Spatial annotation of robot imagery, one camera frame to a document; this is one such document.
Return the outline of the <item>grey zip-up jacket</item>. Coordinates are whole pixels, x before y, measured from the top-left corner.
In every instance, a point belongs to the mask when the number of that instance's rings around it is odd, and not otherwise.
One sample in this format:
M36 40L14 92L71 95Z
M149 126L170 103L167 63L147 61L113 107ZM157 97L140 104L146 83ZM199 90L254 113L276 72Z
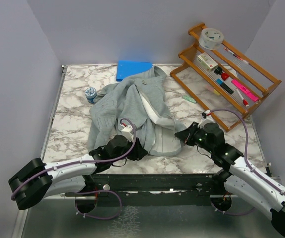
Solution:
M150 155L177 155L183 143L175 133L186 127L172 116L165 102L163 84L166 78L166 73L154 66L120 83L105 86L89 110L88 150L106 145L112 131L120 134L120 119L126 118L136 127L139 143Z

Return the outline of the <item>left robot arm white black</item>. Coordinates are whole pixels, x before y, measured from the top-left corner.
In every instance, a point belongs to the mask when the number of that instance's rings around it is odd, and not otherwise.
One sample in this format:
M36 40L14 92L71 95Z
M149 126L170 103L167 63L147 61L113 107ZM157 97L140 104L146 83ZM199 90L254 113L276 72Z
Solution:
M11 199L19 210L25 210L51 195L80 193L86 196L93 191L93 183L87 179L90 175L109 169L118 160L137 161L147 154L139 139L131 142L116 135L105 146L76 159L45 163L35 158L9 179Z

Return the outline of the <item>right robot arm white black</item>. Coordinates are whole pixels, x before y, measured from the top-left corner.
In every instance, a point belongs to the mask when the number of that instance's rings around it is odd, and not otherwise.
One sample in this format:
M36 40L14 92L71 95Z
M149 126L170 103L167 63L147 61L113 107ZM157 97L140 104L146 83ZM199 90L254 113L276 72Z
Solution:
M221 170L215 174L212 189L234 194L270 219L274 229L285 237L285 187L245 159L244 154L226 143L217 123L192 123L175 136L188 146L210 153Z

